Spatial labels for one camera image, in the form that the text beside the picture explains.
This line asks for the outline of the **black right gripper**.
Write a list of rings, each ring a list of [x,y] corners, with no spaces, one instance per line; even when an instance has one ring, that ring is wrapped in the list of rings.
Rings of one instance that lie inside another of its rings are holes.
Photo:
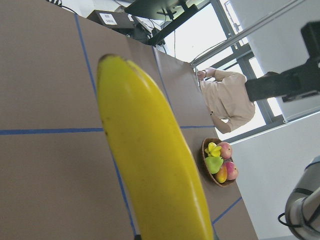
[[[307,22],[300,30],[309,54],[305,64],[280,74],[247,80],[250,101],[281,97],[291,102],[320,94],[320,22]]]

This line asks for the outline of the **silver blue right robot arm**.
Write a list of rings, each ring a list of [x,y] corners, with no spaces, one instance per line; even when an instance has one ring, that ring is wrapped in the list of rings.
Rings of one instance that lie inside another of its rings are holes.
[[[308,22],[301,28],[309,54],[307,61],[280,74],[255,78],[245,83],[250,101],[282,97],[292,102],[320,93],[320,23]],[[320,158],[315,157],[289,195],[283,225],[299,240],[320,238]]]

